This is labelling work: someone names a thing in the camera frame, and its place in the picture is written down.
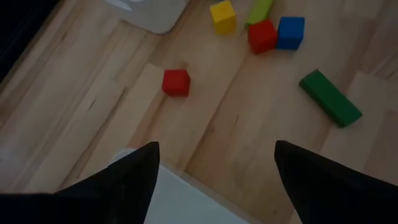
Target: wooden block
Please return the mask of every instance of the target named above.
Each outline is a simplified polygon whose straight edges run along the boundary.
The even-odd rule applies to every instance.
[[[166,70],[163,76],[163,91],[169,96],[188,96],[191,78],[186,70]]]
[[[343,128],[362,117],[362,113],[319,71],[300,81],[300,86]]]
[[[264,20],[249,27],[248,41],[255,54],[275,48],[277,32],[270,20]]]
[[[210,6],[210,12],[217,34],[229,34],[235,31],[236,15],[230,1],[222,1]]]
[[[253,25],[268,18],[272,6],[272,0],[256,0],[246,21],[247,25]]]
[[[304,17],[281,17],[277,48],[297,50],[304,39],[304,23]]]

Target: blue cube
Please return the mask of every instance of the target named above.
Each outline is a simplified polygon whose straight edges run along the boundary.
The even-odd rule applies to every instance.
[[[304,38],[304,17],[281,17],[278,27],[278,49],[297,50]]]

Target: green rectangular block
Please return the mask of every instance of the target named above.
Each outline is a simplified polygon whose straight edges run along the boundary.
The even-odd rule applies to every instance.
[[[267,19],[271,6],[272,0],[256,0],[246,24],[251,25]]]
[[[362,113],[319,70],[308,74],[300,86],[343,128],[362,117]]]

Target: yellow block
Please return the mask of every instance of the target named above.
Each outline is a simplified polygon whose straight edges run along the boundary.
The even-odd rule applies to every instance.
[[[235,31],[236,15],[230,1],[222,1],[210,6],[210,12],[217,34],[228,34]]]

